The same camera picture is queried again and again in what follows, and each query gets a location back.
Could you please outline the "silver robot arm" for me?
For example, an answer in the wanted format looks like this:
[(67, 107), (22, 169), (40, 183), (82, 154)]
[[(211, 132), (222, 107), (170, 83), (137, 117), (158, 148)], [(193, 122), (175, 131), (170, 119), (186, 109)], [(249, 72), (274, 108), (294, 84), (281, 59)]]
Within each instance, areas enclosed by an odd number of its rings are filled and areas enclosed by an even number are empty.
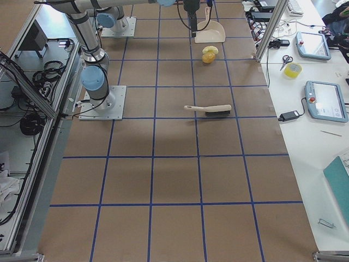
[(115, 107), (116, 100), (107, 77), (109, 57), (97, 41), (88, 11), (95, 9), (118, 21), (124, 18), (123, 6), (146, 3), (170, 7), (178, 4), (178, 1), (34, 1), (34, 4), (48, 5), (65, 14), (81, 45), (86, 67), (82, 70), (80, 80), (89, 95), (91, 108), (81, 111), (80, 115), (91, 111), (108, 114)]
[(113, 32), (123, 32), (129, 26), (122, 6), (97, 10), (97, 22), (103, 28), (109, 28)]

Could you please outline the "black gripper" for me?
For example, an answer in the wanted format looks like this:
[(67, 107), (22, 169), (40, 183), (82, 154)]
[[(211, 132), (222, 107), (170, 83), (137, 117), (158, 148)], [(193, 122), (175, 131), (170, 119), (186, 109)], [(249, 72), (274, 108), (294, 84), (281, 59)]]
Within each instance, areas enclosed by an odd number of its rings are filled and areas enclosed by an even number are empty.
[(200, 8), (200, 0), (183, 0), (184, 10), (187, 12), (190, 21), (191, 36), (196, 37), (197, 32), (197, 16), (196, 12)]

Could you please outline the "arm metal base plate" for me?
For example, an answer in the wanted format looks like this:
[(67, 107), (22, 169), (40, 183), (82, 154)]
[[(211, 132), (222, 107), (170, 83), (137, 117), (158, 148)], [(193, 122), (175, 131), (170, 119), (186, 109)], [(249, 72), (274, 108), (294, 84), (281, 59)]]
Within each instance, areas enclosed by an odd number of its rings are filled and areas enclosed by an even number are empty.
[(126, 93), (126, 86), (109, 86), (109, 95), (100, 105), (101, 101), (90, 99), (86, 91), (84, 99), (88, 102), (82, 104), (79, 119), (82, 121), (122, 120)]
[(136, 27), (136, 17), (123, 17), (120, 20), (115, 20), (113, 17), (107, 18), (102, 22), (102, 38), (128, 38), (134, 37)]

